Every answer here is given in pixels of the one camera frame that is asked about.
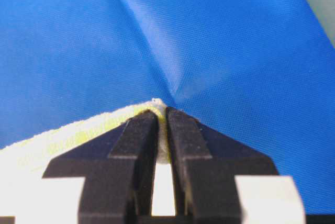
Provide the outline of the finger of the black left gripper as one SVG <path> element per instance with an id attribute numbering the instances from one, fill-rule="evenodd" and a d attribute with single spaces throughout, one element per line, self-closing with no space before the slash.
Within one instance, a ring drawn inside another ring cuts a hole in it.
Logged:
<path id="1" fill-rule="evenodd" d="M 52 159 L 42 177 L 85 178 L 79 223 L 136 223 L 151 214 L 158 131 L 146 110 Z"/>
<path id="2" fill-rule="evenodd" d="M 173 107 L 166 121 L 176 214 L 191 223 L 241 223 L 235 175 L 278 175 L 273 160 Z"/>

